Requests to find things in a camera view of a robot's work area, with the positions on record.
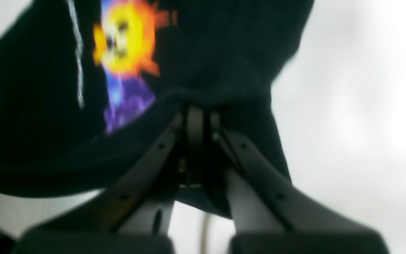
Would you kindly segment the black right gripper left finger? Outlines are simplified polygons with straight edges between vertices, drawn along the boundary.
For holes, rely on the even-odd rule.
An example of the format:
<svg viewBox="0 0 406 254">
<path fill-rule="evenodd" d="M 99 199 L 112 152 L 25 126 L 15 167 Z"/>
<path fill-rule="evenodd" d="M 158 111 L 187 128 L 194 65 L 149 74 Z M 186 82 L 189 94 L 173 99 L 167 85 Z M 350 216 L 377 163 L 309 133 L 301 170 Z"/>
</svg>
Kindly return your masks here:
<svg viewBox="0 0 406 254">
<path fill-rule="evenodd" d="M 14 254 L 173 254 L 167 236 L 179 174 L 184 116 L 171 124 L 113 186 L 29 230 Z"/>
</svg>

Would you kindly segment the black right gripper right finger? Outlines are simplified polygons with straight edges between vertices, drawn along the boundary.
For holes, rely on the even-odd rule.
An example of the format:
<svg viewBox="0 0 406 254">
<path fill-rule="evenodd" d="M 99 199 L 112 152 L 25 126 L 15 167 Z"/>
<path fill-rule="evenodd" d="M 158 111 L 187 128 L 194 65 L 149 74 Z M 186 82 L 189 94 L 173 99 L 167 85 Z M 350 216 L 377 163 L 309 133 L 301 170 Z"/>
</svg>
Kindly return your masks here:
<svg viewBox="0 0 406 254">
<path fill-rule="evenodd" d="M 296 189 L 245 135 L 210 114 L 236 235 L 230 254 L 388 254 L 377 231 Z"/>
</svg>

